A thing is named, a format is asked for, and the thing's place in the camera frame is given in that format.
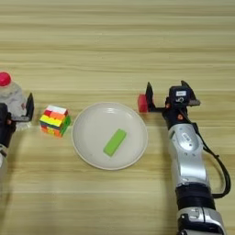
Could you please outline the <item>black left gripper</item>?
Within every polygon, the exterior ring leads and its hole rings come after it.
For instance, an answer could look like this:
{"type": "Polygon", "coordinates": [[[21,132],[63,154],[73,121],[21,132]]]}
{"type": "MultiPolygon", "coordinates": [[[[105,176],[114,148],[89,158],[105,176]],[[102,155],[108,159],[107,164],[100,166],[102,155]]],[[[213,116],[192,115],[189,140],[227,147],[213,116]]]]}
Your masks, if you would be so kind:
{"type": "Polygon", "coordinates": [[[29,94],[26,103],[27,114],[25,116],[17,117],[12,116],[12,120],[7,120],[6,122],[0,123],[0,144],[4,145],[6,148],[9,147],[12,135],[16,131],[15,122],[30,122],[34,114],[34,98],[33,94],[29,94]]]}

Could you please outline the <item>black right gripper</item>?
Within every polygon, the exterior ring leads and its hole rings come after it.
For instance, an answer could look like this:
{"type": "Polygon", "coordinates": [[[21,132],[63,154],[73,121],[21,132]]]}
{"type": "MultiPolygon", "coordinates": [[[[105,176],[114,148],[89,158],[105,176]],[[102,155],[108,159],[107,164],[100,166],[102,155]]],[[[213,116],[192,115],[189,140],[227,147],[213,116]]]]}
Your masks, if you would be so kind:
{"type": "MultiPolygon", "coordinates": [[[[189,95],[189,106],[199,106],[200,101],[196,98],[196,95],[191,88],[191,86],[184,80],[181,81],[181,85],[185,86],[189,89],[190,95],[189,95]]],[[[170,129],[174,125],[178,124],[190,124],[191,121],[189,120],[189,117],[187,115],[187,107],[186,106],[170,106],[170,107],[156,107],[153,102],[153,90],[151,83],[147,83],[146,87],[146,101],[148,106],[149,112],[156,112],[156,113],[162,113],[162,117],[164,118],[167,128],[170,129]]]]}

